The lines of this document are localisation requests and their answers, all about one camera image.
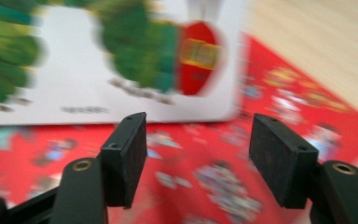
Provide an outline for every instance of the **green caterpillar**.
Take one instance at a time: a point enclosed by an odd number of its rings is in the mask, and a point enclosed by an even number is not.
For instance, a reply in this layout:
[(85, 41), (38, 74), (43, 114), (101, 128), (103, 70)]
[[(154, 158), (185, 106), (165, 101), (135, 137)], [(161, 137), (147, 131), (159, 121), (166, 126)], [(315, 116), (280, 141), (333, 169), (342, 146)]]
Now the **green caterpillar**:
[(145, 0), (0, 0), (0, 103), (26, 88), (27, 66), (40, 47), (32, 33), (32, 18), (41, 5), (81, 7), (91, 11), (103, 27), (101, 41), (111, 53), (112, 69), (141, 88), (161, 92), (174, 84), (178, 28), (149, 19)]

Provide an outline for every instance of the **screw hole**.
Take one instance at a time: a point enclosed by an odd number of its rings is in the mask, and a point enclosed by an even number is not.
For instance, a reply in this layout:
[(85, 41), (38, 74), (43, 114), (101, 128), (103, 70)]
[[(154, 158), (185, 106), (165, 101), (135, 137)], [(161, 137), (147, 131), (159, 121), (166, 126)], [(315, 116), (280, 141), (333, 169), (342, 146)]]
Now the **screw hole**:
[(90, 161), (78, 161), (77, 163), (74, 164), (73, 169), (75, 171), (84, 171), (89, 169), (90, 167), (91, 167)]
[(300, 147), (297, 147), (298, 149), (300, 149), (300, 150), (302, 150), (302, 151), (307, 151), (308, 150), (308, 148), (307, 147), (302, 147), (302, 146), (300, 146)]
[(354, 175), (356, 173), (356, 171), (353, 168), (351, 168), (349, 165), (344, 163), (334, 163), (333, 167), (334, 169), (345, 175)]

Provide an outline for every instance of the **cartoon illustration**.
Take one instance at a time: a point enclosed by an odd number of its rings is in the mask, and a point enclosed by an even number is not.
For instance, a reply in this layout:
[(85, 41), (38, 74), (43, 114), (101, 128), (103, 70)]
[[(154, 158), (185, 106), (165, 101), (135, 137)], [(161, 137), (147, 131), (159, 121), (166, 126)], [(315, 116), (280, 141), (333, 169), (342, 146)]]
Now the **cartoon illustration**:
[(319, 150), (319, 160), (328, 161), (337, 153), (341, 135), (333, 126), (320, 123), (313, 125), (304, 138)]
[(289, 89), (294, 85), (298, 78), (299, 74), (294, 70), (285, 67), (277, 67), (265, 74), (264, 81), (270, 86), (279, 89)]
[(62, 140), (50, 140), (48, 151), (41, 152), (31, 162), (36, 166), (46, 166), (54, 161), (60, 161), (65, 154), (76, 147), (76, 140), (67, 138)]
[(245, 79), (241, 81), (241, 94), (252, 100), (260, 100), (263, 98), (264, 88), (262, 86), (255, 85), (253, 83), (254, 81), (255, 77), (245, 75)]
[[(30, 102), (21, 98), (19, 91), (29, 88), (31, 67), (43, 50), (41, 41), (33, 36), (37, 10), (43, 5), (84, 8), (99, 20), (100, 40), (110, 58), (111, 69), (122, 77), (109, 82), (130, 94), (157, 97), (162, 103), (171, 104), (167, 93), (178, 90), (184, 95), (198, 94), (222, 61), (221, 36), (212, 22), (204, 21), (202, 15), (187, 24), (175, 24), (161, 16), (164, 6), (158, 1), (17, 2), (0, 1), (0, 110), (3, 111), (10, 111), (9, 103)], [(199, 14), (208, 9), (214, 11), (210, 15), (217, 17), (218, 4), (212, 1), (199, 5)]]
[(297, 125), (303, 118), (300, 107), (296, 106), (297, 98), (290, 91), (277, 89), (278, 94), (272, 95), (272, 110), (283, 122)]
[(222, 133), (220, 139), (236, 147), (243, 147), (249, 141), (250, 134), (239, 124), (232, 123), (228, 126), (228, 131)]
[(200, 167), (195, 172), (200, 185), (209, 193), (210, 200), (227, 212), (231, 223), (254, 221), (260, 212), (261, 203), (249, 197), (246, 187), (229, 170), (225, 161)]
[(176, 189), (178, 186), (182, 186), (188, 189), (193, 187), (188, 180), (182, 177), (167, 175), (159, 171), (156, 172), (156, 178), (162, 186), (169, 189)]
[(146, 136), (146, 142), (148, 148), (158, 146), (182, 148), (179, 144), (173, 142), (173, 139), (168, 133), (165, 133), (163, 131), (155, 131), (154, 133), (148, 133)]
[(27, 141), (33, 141), (34, 136), (30, 129), (25, 126), (0, 126), (0, 150), (8, 151), (11, 149), (11, 139), (19, 134)]

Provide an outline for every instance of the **children's book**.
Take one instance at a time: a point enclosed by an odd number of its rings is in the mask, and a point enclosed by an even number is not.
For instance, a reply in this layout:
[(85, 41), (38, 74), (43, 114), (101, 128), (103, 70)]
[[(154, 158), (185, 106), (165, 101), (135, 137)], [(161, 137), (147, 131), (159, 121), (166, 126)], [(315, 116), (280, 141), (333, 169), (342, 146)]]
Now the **children's book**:
[(230, 119), (249, 1), (2, 0), (0, 125)]

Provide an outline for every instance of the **caterpillar illustration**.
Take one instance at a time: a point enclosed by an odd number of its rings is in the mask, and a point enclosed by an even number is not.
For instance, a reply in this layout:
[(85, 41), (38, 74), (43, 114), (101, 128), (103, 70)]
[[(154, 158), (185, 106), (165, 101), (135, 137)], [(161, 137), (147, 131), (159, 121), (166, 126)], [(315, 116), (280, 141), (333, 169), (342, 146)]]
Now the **caterpillar illustration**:
[[(199, 94), (221, 61), (222, 46), (210, 23), (156, 20), (150, 1), (0, 0), (0, 109), (8, 110), (7, 102), (29, 86), (28, 70), (42, 51), (32, 36), (33, 18), (43, 5), (79, 7), (95, 15), (111, 69), (121, 76), (111, 83), (146, 97), (142, 90), (161, 96), (170, 91)], [(135, 85), (126, 86), (124, 80)], [(167, 99), (160, 98), (163, 103), (169, 103)]]

